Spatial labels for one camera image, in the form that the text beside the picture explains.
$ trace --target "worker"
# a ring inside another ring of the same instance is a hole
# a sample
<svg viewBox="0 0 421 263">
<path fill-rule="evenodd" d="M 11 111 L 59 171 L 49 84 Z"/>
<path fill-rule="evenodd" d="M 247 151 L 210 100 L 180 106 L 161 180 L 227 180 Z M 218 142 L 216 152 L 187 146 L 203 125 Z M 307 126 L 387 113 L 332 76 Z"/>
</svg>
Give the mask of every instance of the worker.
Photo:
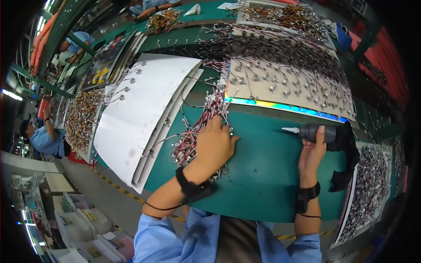
<svg viewBox="0 0 421 263">
<path fill-rule="evenodd" d="M 19 131 L 24 138 L 24 143 L 30 142 L 35 150 L 52 154 L 58 159 L 68 156 L 71 152 L 70 145 L 64 140 L 63 134 L 54 129 L 49 108 L 46 107 L 43 112 L 45 125 L 39 129 L 35 129 L 28 120 L 22 121 Z"/>
<path fill-rule="evenodd" d="M 298 162 L 301 191 L 319 186 L 317 167 L 326 152 L 324 132 L 325 127 L 320 126 L 316 143 L 305 139 L 302 141 L 303 149 Z M 188 212 L 183 236 L 179 238 L 176 235 L 169 219 L 175 210 L 171 208 L 183 202 L 186 198 L 183 193 L 188 193 L 188 188 L 207 181 L 228 161 L 237 140 L 236 136 L 230 138 L 229 128 L 222 126 L 220 117 L 214 117 L 200 130 L 197 156 L 181 170 L 182 174 L 178 174 L 177 170 L 176 176 L 158 188 L 143 205 L 134 238 L 134 263 L 320 263 L 322 253 L 318 232 L 321 214 L 317 197 L 309 197 L 306 212 L 297 212 L 295 215 L 296 239 L 288 248 L 273 235 L 274 223 L 231 218 L 196 208 L 190 208 Z"/>
<path fill-rule="evenodd" d="M 90 46 L 93 43 L 95 43 L 95 39 L 94 37 L 92 37 L 90 34 L 83 32 L 83 31 L 77 31 L 75 33 L 73 33 L 73 35 L 75 35 L 75 37 L 79 38 L 82 42 L 85 43 L 85 45 Z M 83 55 L 83 48 L 81 48 L 80 46 L 78 46 L 73 40 L 71 40 L 70 38 L 66 38 L 60 46 L 60 52 L 65 52 L 65 51 L 70 51 L 73 53 L 76 53 L 70 60 L 70 64 L 75 63 L 75 61 L 77 60 L 77 58 L 79 58 L 80 56 Z"/>
<path fill-rule="evenodd" d="M 136 16 L 124 14 L 127 20 L 145 20 L 158 11 L 182 5 L 182 0 L 112 0 L 118 7 L 129 6 Z"/>
</svg>

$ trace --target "light blue uniform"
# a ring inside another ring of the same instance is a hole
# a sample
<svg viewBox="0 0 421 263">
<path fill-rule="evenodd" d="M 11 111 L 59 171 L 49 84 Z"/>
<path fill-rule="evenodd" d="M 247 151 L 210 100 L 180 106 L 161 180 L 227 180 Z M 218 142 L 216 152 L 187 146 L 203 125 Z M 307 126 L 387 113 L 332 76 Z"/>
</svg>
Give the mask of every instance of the light blue uniform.
<svg viewBox="0 0 421 263">
<path fill-rule="evenodd" d="M 218 246 L 220 215 L 206 216 L 190 208 L 186 230 L 179 238 L 169 217 L 162 220 L 142 214 L 134 237 L 133 263 L 213 263 Z M 262 263 L 320 263 L 319 234 L 299 235 L 285 248 L 262 222 L 257 223 L 257 239 Z"/>
<path fill-rule="evenodd" d="M 35 130 L 35 133 L 29 138 L 29 141 L 39 152 L 53 155 L 58 154 L 60 157 L 64 156 L 63 134 L 58 131 L 56 131 L 56 139 L 52 141 L 48 134 L 47 127 L 42 126 Z"/>
<path fill-rule="evenodd" d="M 79 38 L 82 42 L 88 41 L 90 45 L 95 43 L 94 37 L 92 37 L 90 34 L 86 32 L 77 31 L 73 34 L 75 35 L 75 37 Z M 70 46 L 67 49 L 67 51 L 77 53 L 81 49 L 81 47 L 78 46 L 75 42 L 73 42 L 70 38 L 67 37 L 66 40 L 70 43 Z"/>
<path fill-rule="evenodd" d="M 139 4 L 136 4 L 131 6 L 129 9 L 136 15 L 140 15 L 140 13 L 142 13 L 142 11 L 145 9 L 165 5 L 168 3 L 175 4 L 178 2 L 180 2 L 180 0 L 143 0 L 143 7 L 141 7 Z"/>
</svg>

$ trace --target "green workbench mat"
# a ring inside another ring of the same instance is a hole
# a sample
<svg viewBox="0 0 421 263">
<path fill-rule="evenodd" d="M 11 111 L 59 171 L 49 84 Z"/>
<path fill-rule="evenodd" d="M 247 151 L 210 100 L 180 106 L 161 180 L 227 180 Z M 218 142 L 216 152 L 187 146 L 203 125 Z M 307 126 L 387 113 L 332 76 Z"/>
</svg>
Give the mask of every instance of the green workbench mat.
<svg viewBox="0 0 421 263">
<path fill-rule="evenodd" d="M 223 10 L 218 9 L 217 7 L 220 6 L 223 3 L 235 3 L 236 1 L 215 1 L 215 2 L 205 2 L 200 3 L 200 15 L 190 15 L 190 16 L 184 16 L 184 14 L 190 10 L 195 4 L 189 4 L 189 5 L 181 5 L 175 7 L 175 9 L 184 10 L 184 12 L 181 14 L 179 21 L 188 23 L 191 22 L 191 19 L 194 21 L 198 20 L 209 20 L 209 19 L 236 19 L 237 15 L 235 16 L 228 16 L 232 13 L 232 11 L 229 10 Z M 112 31 L 111 33 L 103 36 L 102 38 L 98 39 L 96 43 L 100 41 L 109 41 L 111 38 L 115 37 L 119 33 L 123 31 L 132 31 L 132 30 L 139 30 L 141 32 L 145 32 L 145 26 L 147 24 L 148 20 L 142 21 L 140 23 L 136 23 L 133 26 L 133 23 L 127 23 L 125 26 L 119 27 L 118 29 Z"/>
<path fill-rule="evenodd" d="M 183 110 L 189 122 L 195 122 L 202 113 L 202 109 L 188 106 Z M 179 112 L 169 136 L 185 130 L 181 119 Z M 234 156 L 227 162 L 229 173 L 215 183 L 215 194 L 189 205 L 236 218 L 293 222 L 302 144 L 297 136 L 281 132 L 280 127 L 292 127 L 295 123 L 241 112 L 230 112 L 229 122 L 240 137 Z M 163 143 L 145 189 L 155 191 L 175 175 L 177 165 L 171 158 L 175 140 L 174 137 Z M 319 166 L 323 220 L 335 220 L 341 215 L 345 191 L 328 190 L 333 171 L 344 169 L 344 152 L 327 152 Z"/>
</svg>

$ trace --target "worker's hand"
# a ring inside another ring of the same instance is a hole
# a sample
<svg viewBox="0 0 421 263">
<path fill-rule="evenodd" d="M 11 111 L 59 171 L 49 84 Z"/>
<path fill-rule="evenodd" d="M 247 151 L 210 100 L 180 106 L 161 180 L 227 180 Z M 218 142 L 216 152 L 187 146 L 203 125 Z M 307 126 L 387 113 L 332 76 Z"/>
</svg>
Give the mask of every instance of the worker's hand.
<svg viewBox="0 0 421 263">
<path fill-rule="evenodd" d="M 123 17 L 124 19 L 129 20 L 129 21 L 133 21 L 136 19 L 135 16 L 130 16 L 129 14 L 124 14 Z"/>
<path fill-rule="evenodd" d="M 184 176 L 194 183 L 209 179 L 234 154 L 238 139 L 238 136 L 229 136 L 229 128 L 222 126 L 221 117 L 209 120 L 197 136 L 197 156 L 184 169 Z"/>
<path fill-rule="evenodd" d="M 151 15 L 153 15 L 155 13 L 155 7 L 152 8 L 148 8 L 142 11 L 142 13 L 140 13 L 140 15 L 137 16 L 137 19 L 147 19 L 148 17 L 150 17 Z"/>
<path fill-rule="evenodd" d="M 311 143 L 306 139 L 302 139 L 303 149 L 301 150 L 300 160 L 298 162 L 298 169 L 300 170 L 301 177 L 315 176 L 317 178 L 317 168 L 326 153 L 326 143 L 323 143 L 324 141 L 324 126 L 320 126 L 317 130 L 316 143 Z"/>
<path fill-rule="evenodd" d="M 47 119 L 50 117 L 50 107 L 45 107 L 43 112 L 44 112 L 44 119 Z"/>
<path fill-rule="evenodd" d="M 77 55 L 74 55 L 73 57 L 71 57 L 71 59 L 69 59 L 69 63 L 70 63 L 70 64 L 75 63 L 75 62 L 76 62 L 76 60 L 77 60 L 77 58 L 78 58 L 78 56 L 77 56 Z"/>
</svg>

